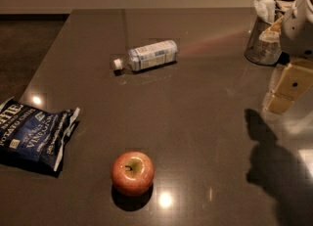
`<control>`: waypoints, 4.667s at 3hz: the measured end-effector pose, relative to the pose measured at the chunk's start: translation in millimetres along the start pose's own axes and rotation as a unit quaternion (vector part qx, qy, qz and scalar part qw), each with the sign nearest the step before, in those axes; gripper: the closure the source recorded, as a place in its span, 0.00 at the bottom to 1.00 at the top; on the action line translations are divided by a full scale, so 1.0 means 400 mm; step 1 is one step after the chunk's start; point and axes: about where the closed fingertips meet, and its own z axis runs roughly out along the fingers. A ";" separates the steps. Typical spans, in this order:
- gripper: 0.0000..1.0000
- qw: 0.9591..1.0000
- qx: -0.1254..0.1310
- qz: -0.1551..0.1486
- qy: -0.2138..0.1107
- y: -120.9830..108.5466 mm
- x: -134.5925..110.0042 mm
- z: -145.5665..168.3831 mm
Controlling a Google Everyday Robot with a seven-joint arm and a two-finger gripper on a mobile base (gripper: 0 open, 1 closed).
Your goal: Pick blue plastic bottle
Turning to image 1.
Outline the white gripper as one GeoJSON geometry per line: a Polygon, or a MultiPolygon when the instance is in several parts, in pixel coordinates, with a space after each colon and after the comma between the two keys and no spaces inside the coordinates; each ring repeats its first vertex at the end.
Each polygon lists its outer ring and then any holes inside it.
{"type": "Polygon", "coordinates": [[[291,4],[282,20],[280,44],[283,52],[295,57],[273,70],[265,109],[276,114],[285,113],[313,86],[313,61],[302,59],[313,58],[313,0],[291,4]]]}

